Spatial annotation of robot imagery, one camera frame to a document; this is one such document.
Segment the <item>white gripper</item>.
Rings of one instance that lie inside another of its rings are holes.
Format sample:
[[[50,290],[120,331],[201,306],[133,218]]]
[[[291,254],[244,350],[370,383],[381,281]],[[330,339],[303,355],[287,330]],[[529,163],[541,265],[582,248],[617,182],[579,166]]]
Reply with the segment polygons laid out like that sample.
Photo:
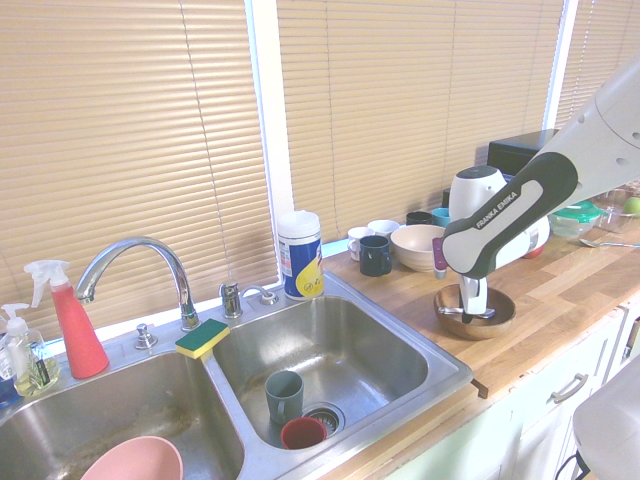
[[[473,315],[484,314],[487,310],[487,278],[474,279],[461,276],[459,286],[464,310],[462,322],[469,324],[473,320]]]

